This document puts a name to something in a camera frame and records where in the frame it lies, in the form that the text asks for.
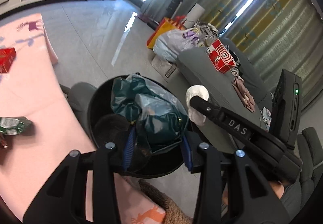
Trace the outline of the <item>person's right hand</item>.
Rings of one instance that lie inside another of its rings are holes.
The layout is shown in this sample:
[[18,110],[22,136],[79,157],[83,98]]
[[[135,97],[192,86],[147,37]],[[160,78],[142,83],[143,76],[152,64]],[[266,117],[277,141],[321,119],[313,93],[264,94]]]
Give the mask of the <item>person's right hand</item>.
[[[268,182],[275,194],[279,199],[282,198],[285,188],[280,182]],[[228,184],[225,185],[224,191],[222,193],[222,206],[221,206],[221,214],[224,215],[228,211]]]

